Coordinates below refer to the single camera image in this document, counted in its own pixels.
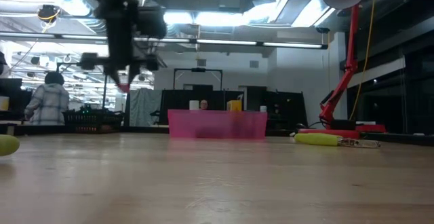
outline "ceiling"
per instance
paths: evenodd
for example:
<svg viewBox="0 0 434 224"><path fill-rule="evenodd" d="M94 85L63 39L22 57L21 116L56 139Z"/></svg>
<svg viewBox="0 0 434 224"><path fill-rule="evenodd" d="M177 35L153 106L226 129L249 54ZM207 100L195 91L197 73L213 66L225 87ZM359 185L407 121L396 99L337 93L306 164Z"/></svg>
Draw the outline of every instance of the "ceiling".
<svg viewBox="0 0 434 224"><path fill-rule="evenodd" d="M222 0L162 0L167 7L167 12L188 13L194 22L198 21L199 15L205 10L218 7L219 1ZM169 35L171 37L200 37L202 39L221 39L221 40L252 40L252 41L276 41L276 42L298 42L298 43L322 43L324 36L319 34L313 23L321 17L329 7L322 0L317 0L319 12L306 11L307 5L314 0L277 0L275 3L262 5L263 7L253 7L252 0L241 0L239 9L231 10L231 14L240 17L249 18L248 23L235 24L233 26L210 26L202 24L200 28L196 24L169 24ZM405 3L406 0L379 0L377 18L382 18L396 7ZM62 18L65 13L72 13L77 10L77 4L63 0L0 0L0 31L40 33L46 23L37 18L37 11L44 4L59 5L64 12L55 22L56 24L46 30L46 33L62 33L75 35L95 35L94 29L87 25L83 20ZM361 25L366 25L370 17L370 6L372 0L363 0L361 3ZM217 25L222 23L230 16L213 20ZM322 23L320 27L329 28L332 31L345 31L349 27L349 14L345 11L335 11ZM79 44L79 43L60 43L53 40L52 43L34 43L33 41L7 41L8 52L11 56L10 66L13 68L14 77L23 77L24 84L34 88L38 86L46 71L52 71L56 68L56 62L72 58L71 62L78 61L80 55L84 52L97 52L100 56L108 56L106 45L96 44ZM193 44L166 44L159 47L159 51L167 56L169 53L248 53L260 54L266 62L267 57L273 51L273 48L262 47L239 47L232 45L200 45ZM49 58L49 64L46 67L31 64L33 56ZM34 77L28 77L28 72L35 74ZM104 76L100 69L93 73L88 73L84 78L77 78L76 74L83 74L76 66L72 65L65 70L64 76L68 81L68 89L77 94L76 100L93 100L100 101L97 97L102 95L101 84L104 82ZM134 81L136 87L153 86L153 75L148 71L143 71L146 77L144 81ZM114 100L117 93L113 84L109 85L108 97Z"/></svg>

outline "wooden table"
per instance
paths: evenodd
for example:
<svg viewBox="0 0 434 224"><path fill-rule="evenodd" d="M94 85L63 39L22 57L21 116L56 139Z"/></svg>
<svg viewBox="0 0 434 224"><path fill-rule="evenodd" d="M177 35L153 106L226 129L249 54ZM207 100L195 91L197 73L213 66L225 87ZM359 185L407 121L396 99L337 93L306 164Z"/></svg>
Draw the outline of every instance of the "wooden table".
<svg viewBox="0 0 434 224"><path fill-rule="evenodd" d="M434 148L20 138L0 157L0 223L434 223Z"/></svg>

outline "basket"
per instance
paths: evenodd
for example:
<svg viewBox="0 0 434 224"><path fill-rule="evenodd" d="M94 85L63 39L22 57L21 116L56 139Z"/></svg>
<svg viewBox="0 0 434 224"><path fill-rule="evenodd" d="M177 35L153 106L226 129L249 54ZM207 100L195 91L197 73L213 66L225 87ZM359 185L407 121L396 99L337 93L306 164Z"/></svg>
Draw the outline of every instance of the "basket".
<svg viewBox="0 0 434 224"><path fill-rule="evenodd" d="M123 120L122 113L63 113L65 126L70 126L77 133L119 132Z"/></svg>

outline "white cylinder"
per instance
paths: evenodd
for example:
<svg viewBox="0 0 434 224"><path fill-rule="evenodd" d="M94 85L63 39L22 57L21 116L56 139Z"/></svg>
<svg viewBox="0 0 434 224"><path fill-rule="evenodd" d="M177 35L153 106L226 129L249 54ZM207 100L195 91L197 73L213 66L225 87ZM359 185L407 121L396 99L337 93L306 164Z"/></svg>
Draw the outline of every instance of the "white cylinder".
<svg viewBox="0 0 434 224"><path fill-rule="evenodd" d="M190 100L190 110L199 110L198 100Z"/></svg>

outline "pink container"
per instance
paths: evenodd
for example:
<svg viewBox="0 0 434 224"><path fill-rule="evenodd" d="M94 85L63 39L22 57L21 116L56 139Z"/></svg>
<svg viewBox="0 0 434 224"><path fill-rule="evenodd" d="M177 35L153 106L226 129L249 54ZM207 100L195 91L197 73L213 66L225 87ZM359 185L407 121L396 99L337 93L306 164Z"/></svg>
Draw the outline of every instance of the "pink container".
<svg viewBox="0 0 434 224"><path fill-rule="evenodd" d="M170 109L172 138L264 139L267 113Z"/></svg>

